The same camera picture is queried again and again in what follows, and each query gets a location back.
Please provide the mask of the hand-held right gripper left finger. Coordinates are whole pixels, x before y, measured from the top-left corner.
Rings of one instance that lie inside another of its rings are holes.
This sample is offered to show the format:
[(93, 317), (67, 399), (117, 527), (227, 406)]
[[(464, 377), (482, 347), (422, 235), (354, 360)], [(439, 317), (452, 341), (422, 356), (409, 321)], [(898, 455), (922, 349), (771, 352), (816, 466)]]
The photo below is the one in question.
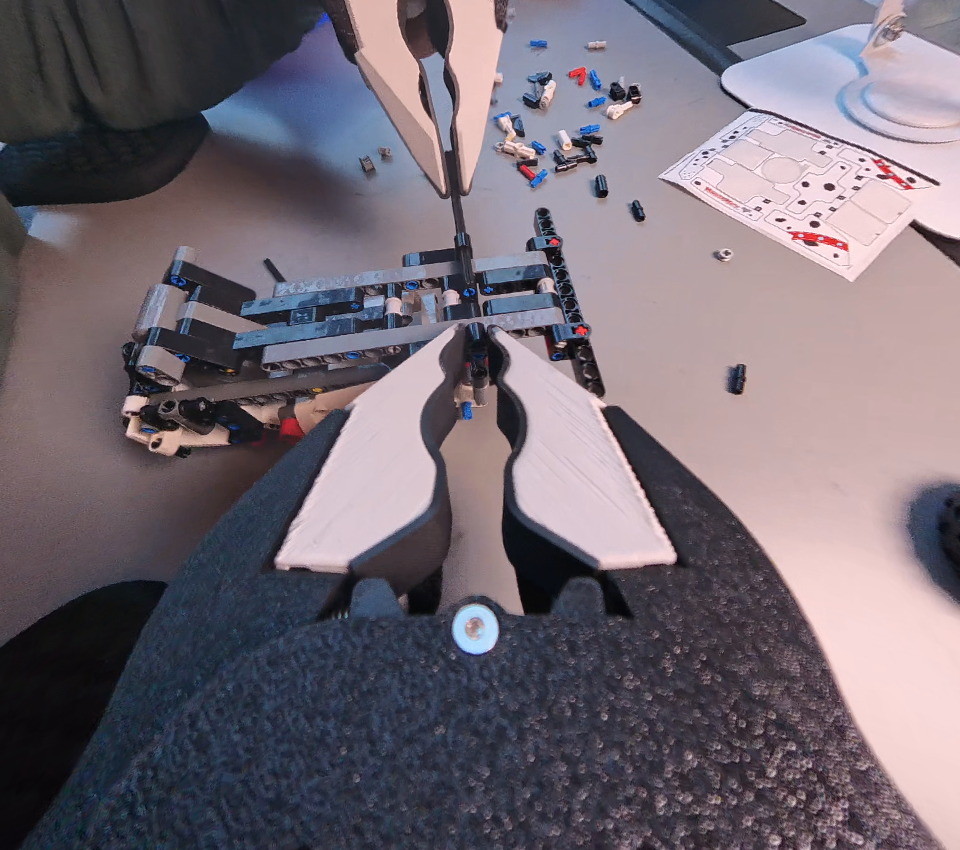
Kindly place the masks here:
[(458, 418), (463, 329), (441, 333), (346, 407), (275, 558), (280, 570), (427, 577), (450, 548), (440, 448)]

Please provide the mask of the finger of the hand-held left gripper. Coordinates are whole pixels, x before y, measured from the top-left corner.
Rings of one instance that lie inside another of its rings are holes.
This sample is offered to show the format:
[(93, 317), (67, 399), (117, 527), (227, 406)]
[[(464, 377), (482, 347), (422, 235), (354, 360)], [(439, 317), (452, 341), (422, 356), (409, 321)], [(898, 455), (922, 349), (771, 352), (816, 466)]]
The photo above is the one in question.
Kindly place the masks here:
[(450, 196), (446, 163), (426, 75), (406, 38), (407, 13), (426, 0), (344, 0), (357, 44), (356, 65), (414, 161), (442, 198)]
[(495, 0), (441, 0), (448, 38), (443, 59), (453, 91), (450, 138), (458, 162), (459, 192), (467, 195), (484, 143), (502, 32)]

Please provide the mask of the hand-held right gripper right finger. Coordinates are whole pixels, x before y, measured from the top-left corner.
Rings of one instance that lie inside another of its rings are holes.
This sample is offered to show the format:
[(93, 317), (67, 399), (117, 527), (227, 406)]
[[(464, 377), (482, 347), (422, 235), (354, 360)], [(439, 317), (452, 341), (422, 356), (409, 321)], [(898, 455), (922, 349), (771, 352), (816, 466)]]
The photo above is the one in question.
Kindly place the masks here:
[(517, 419), (505, 489), (518, 519), (594, 570), (674, 564), (606, 404), (505, 331), (490, 336), (503, 356), (498, 408)]

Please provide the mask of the toy vehicle chassis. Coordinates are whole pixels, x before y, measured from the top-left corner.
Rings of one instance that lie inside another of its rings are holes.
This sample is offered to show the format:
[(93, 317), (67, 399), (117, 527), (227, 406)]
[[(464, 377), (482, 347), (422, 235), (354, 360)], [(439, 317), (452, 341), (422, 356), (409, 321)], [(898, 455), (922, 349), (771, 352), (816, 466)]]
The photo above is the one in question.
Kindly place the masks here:
[(541, 338), (596, 397), (605, 387), (550, 211), (517, 254), (472, 261), (480, 316), (449, 319), (454, 247), (404, 256), (398, 268), (277, 281), (270, 295), (200, 266), (180, 247), (150, 287), (122, 348), (126, 438), (185, 458), (200, 448), (292, 443), (451, 326), (466, 328), (454, 391), (463, 418), (486, 404), (487, 329)]

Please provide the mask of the long black axle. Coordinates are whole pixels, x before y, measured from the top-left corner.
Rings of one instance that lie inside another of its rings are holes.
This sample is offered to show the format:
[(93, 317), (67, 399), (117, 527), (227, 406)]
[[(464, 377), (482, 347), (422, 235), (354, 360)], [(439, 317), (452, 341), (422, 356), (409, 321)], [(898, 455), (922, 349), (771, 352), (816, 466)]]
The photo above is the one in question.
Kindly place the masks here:
[(466, 231), (460, 186), (452, 171), (449, 175), (451, 210), (455, 225), (454, 250), (458, 273), (448, 281), (449, 292), (443, 294), (444, 310), (450, 311), (449, 319), (464, 319), (480, 316), (480, 312), (476, 303), (473, 247), (470, 235)]

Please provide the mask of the grey desk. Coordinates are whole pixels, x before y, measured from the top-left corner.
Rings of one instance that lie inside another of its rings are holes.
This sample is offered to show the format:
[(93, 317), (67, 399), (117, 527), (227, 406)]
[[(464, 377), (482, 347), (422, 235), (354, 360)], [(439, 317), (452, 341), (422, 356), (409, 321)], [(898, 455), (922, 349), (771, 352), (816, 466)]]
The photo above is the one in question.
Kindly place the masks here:
[[(463, 203), (474, 247), (522, 250), (534, 209), (551, 210), (606, 399), (762, 544), (871, 748), (958, 848), (958, 603), (906, 530), (920, 489), (958, 482), (958, 268), (908, 229), (849, 283), (659, 180), (741, 112), (717, 76), (622, 0), (510, 2), (491, 112), (521, 111), (526, 76), (550, 70), (551, 108), (523, 123), (552, 143), (590, 118), (589, 88), (569, 80), (581, 64), (637, 80), (643, 100), (601, 121), (606, 199), (588, 168), (531, 190), (486, 123)], [(263, 293), (264, 258), (298, 279), (450, 244), (449, 204), (330, 24), (208, 119), (165, 188), (40, 211), (30, 228), (2, 390), (3, 641), (101, 585), (170, 579), (282, 451), (168, 460), (123, 436), (119, 351), (179, 245)]]

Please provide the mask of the black desk mat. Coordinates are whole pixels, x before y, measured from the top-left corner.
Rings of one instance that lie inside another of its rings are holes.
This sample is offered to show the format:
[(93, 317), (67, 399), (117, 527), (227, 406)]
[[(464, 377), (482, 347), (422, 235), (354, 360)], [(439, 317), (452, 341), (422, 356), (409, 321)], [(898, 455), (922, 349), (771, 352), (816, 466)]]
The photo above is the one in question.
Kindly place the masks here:
[(807, 22), (774, 0), (625, 0), (715, 74), (741, 60), (734, 44)]

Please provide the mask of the pile of small building parts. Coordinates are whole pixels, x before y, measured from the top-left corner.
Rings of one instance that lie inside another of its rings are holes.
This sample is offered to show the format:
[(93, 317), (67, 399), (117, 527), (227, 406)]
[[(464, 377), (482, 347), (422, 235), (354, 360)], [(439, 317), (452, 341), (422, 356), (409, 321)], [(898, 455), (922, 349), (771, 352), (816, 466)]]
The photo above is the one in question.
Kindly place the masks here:
[[(593, 110), (603, 109), (607, 118), (615, 120), (625, 112), (640, 105), (642, 90), (638, 83), (626, 84), (622, 81), (612, 82), (604, 88), (594, 70), (579, 67), (569, 72), (569, 77), (575, 79), (578, 85), (588, 80), (596, 92), (596, 96), (589, 100), (586, 107)], [(556, 95), (557, 82), (549, 71), (536, 72), (527, 78), (529, 88), (522, 96), (522, 103), (535, 111), (546, 111)], [(538, 165), (538, 160), (546, 153), (546, 146), (535, 141), (525, 139), (525, 130), (520, 115), (510, 111), (499, 113), (493, 117), (493, 122), (499, 127), (503, 140), (496, 144), (498, 152), (512, 155), (518, 169), (529, 180), (530, 187), (539, 186), (547, 176), (546, 168)], [(585, 124), (579, 133), (571, 138), (565, 131), (557, 133), (559, 150), (555, 154), (558, 171), (575, 169), (582, 162), (594, 161), (593, 146), (601, 143), (598, 124)], [(448, 152), (441, 157), (441, 168), (447, 170), (449, 187), (447, 197), (451, 199), (455, 214), (461, 212), (462, 184), (465, 182), (465, 172), (460, 170), (456, 155)]]

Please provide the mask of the white flat board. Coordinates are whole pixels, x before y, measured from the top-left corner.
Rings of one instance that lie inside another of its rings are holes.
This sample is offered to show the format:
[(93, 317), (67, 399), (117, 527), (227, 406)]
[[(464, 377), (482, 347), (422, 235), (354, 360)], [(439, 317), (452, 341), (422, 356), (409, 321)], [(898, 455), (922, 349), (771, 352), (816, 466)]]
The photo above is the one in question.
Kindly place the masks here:
[(938, 182), (915, 214), (919, 225), (958, 239), (958, 142), (920, 143), (873, 133), (843, 107), (844, 87), (863, 73), (859, 54), (867, 23), (811, 37), (728, 67), (725, 91), (744, 105), (779, 114), (830, 136), (870, 148)]

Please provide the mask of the white sticker sheet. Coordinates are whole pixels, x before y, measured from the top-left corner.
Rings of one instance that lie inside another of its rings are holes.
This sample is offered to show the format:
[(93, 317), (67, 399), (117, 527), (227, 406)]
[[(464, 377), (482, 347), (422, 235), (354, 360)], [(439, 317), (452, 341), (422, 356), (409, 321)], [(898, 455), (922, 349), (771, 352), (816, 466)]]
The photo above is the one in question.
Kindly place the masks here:
[(870, 148), (753, 109), (659, 179), (847, 281), (942, 189)]

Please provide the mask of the black toy tire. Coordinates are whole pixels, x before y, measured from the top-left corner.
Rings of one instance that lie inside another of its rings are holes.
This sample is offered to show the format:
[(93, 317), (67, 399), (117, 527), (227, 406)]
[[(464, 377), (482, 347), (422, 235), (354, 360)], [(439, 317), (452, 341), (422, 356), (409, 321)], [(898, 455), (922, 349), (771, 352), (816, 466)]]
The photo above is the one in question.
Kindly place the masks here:
[(906, 517), (914, 554), (927, 577), (959, 603), (959, 484), (929, 484), (909, 502)]

